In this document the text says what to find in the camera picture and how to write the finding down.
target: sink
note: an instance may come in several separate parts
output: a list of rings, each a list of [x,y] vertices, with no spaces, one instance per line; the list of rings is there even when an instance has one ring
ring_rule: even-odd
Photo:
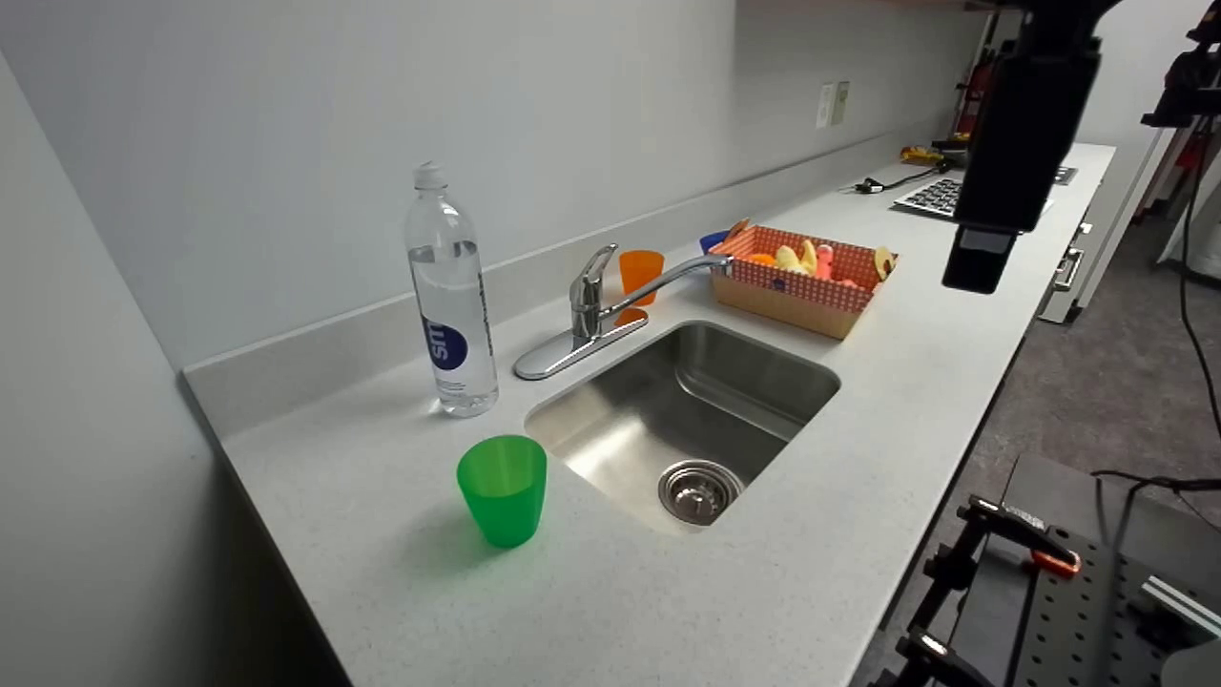
[[[841,393],[828,367],[682,326],[540,406],[526,430],[662,533],[696,533]]]

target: bottle label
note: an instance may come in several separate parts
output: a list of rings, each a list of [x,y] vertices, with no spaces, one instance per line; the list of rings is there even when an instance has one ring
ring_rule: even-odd
[[[467,363],[467,339],[460,328],[447,328],[447,326],[435,326],[435,321],[423,321],[423,335],[429,335],[429,360],[441,367],[441,372],[460,372]]]

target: drain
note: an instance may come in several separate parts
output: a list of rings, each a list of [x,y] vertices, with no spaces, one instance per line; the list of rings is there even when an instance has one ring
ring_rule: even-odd
[[[710,526],[741,487],[732,468],[686,459],[662,473],[655,498],[676,518]]]

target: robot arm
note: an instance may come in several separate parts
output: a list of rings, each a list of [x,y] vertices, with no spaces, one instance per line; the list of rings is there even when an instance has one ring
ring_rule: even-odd
[[[1021,233],[1038,227],[1104,64],[1097,26],[1117,0],[1000,5],[1024,8],[1027,26],[996,57],[944,275],[947,285],[980,295],[996,289]]]

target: green cup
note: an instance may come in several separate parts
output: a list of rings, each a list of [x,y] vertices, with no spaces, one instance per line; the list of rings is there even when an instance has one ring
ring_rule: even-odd
[[[526,435],[494,435],[462,456],[460,487],[488,546],[524,546],[542,514],[545,450]]]

